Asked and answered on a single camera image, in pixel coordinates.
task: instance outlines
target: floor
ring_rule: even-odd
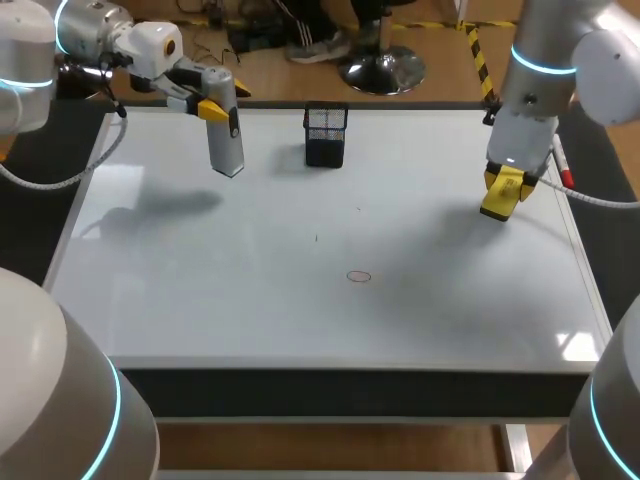
[[[171,10],[153,11],[155,0],[137,0],[140,16],[170,16]],[[640,14],[637,0],[627,3]],[[472,0],[472,20],[512,20],[520,1]],[[333,8],[344,9],[340,4]],[[447,13],[439,0],[421,0],[418,7],[403,7],[396,22],[441,21]],[[206,45],[220,57],[226,40],[220,32],[187,27],[183,30],[188,54],[199,56]],[[483,28],[480,43],[490,75],[499,91],[513,40],[512,28]],[[473,58],[464,33],[453,29],[394,30],[393,43],[413,48],[426,62],[428,75],[415,91],[392,101],[479,101],[482,97]],[[389,101],[360,94],[344,85],[331,64],[300,66],[287,63],[282,51],[265,50],[243,55],[241,65],[231,57],[226,66],[252,90],[256,100]],[[209,58],[204,63],[215,65]],[[140,96],[119,75],[114,90],[122,98]],[[640,124],[609,130],[630,183],[640,194]],[[0,138],[0,154],[10,139]],[[540,451],[557,426],[529,427],[532,451]],[[455,426],[345,426],[345,425],[160,425],[162,467],[167,469],[329,469],[329,470],[436,470],[497,471],[504,468],[495,428]]]

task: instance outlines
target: white cable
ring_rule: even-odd
[[[540,177],[540,181],[545,185],[564,193],[567,197],[575,198],[576,200],[590,203],[592,205],[598,205],[599,207],[616,208],[618,210],[632,210],[640,208],[640,202],[612,202],[611,200],[601,200],[599,198],[590,197],[589,195],[584,195],[583,193],[578,193],[574,190],[563,187],[562,185],[557,185],[544,177]]]
[[[20,97],[18,91],[15,88],[11,88],[10,90],[16,96],[16,105],[18,108],[18,111],[16,112],[16,120],[15,122],[13,122],[13,127],[11,127],[11,130],[9,131],[10,133],[15,133],[18,131],[18,128],[20,128],[20,124],[22,123],[22,114],[24,112],[24,107],[22,106],[22,98]]]
[[[24,187],[24,188],[30,188],[32,190],[41,190],[41,191],[58,190],[60,188],[68,187],[69,185],[73,185],[74,183],[77,183],[80,180],[82,180],[85,177],[85,175],[93,172],[96,168],[102,165],[113,154],[113,152],[116,151],[116,149],[122,143],[122,140],[124,140],[124,136],[127,133],[127,126],[128,126],[128,120],[126,118],[121,119],[120,131],[118,132],[118,136],[113,141],[111,146],[107,149],[107,151],[104,152],[98,160],[96,160],[87,168],[85,168],[84,171],[62,182],[51,183],[51,184],[29,182],[27,180],[23,180],[22,178],[16,177],[13,173],[7,170],[1,163],[0,163],[0,175],[2,175],[7,180],[15,183],[16,185],[20,185],[21,187]]]
[[[2,133],[3,135],[13,135],[18,131],[18,129],[20,128],[20,124],[22,123],[22,115],[24,112],[24,107],[22,106],[22,98],[20,97],[20,94],[15,88],[7,88],[6,90],[9,90],[11,93],[13,93],[14,97],[16,97],[17,112],[16,112],[16,118],[13,121],[13,125],[11,125],[11,127],[8,130],[6,131],[3,130],[0,133]]]

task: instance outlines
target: blue led ring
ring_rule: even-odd
[[[521,57],[520,54],[516,52],[515,47],[511,47],[511,55],[513,55],[513,58],[525,67],[535,70],[536,72],[546,73],[547,75],[573,75],[578,71],[577,68],[549,68],[543,67],[542,65],[536,65],[535,63],[531,63],[529,60]]]
[[[53,80],[46,82],[16,82],[15,80],[5,80],[0,78],[0,83],[4,83],[8,87],[14,88],[43,88],[53,85]]]
[[[95,460],[89,467],[89,470],[87,470],[87,473],[85,473],[82,476],[81,480],[90,480],[93,477],[93,475],[96,473],[98,468],[100,468],[100,465],[104,460],[104,457],[107,455],[107,452],[111,447],[111,443],[113,443],[113,437],[115,437],[116,430],[118,429],[118,422],[120,420],[120,409],[122,407],[122,392],[120,390],[120,379],[118,378],[118,371],[116,370],[116,367],[113,366],[113,363],[111,363],[111,360],[109,360],[109,357],[107,357],[106,355],[105,357],[107,358],[107,362],[109,362],[109,366],[111,367],[111,373],[113,373],[113,379],[115,382],[116,408],[114,409],[114,412],[113,412],[113,420],[111,421],[111,428],[109,428],[109,433],[107,434],[107,438],[105,439],[104,444],[102,445],[102,448],[98,453],[98,456],[95,458]]]
[[[596,425],[596,430],[598,430],[598,435],[600,435],[600,439],[602,440],[602,443],[609,451],[609,455],[611,455],[611,457],[615,460],[618,466],[624,471],[624,473],[626,473],[629,476],[629,478],[631,478],[632,480],[640,480],[640,477],[638,477],[635,473],[633,473],[633,471],[631,471],[631,469],[627,466],[627,464],[624,463],[624,461],[613,449],[613,447],[611,446],[611,443],[609,443],[609,440],[607,439],[607,436],[604,434],[604,430],[602,430],[602,427],[600,426],[600,420],[598,420],[598,414],[596,413],[596,403],[595,403],[594,394],[593,394],[593,379],[591,379],[591,413],[593,415],[593,423]]]
[[[67,55],[69,55],[69,52],[67,52],[64,48],[62,48],[62,44],[60,43],[60,35],[58,33],[59,31],[58,24],[60,23],[60,15],[62,14],[62,10],[64,9],[64,7],[67,6],[67,3],[69,3],[69,0],[62,0],[62,2],[60,3],[60,6],[58,7],[58,10],[56,11],[56,16],[53,18],[53,23],[56,26],[56,45],[58,45],[58,49],[60,49],[62,53],[66,53]]]

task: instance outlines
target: chair base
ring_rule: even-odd
[[[398,95],[413,90],[424,81],[426,70],[413,50],[399,46],[380,54],[355,54],[338,65],[347,85],[371,95]]]

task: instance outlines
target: pen holder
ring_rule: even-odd
[[[304,110],[305,163],[309,167],[341,168],[349,106],[309,102]]]

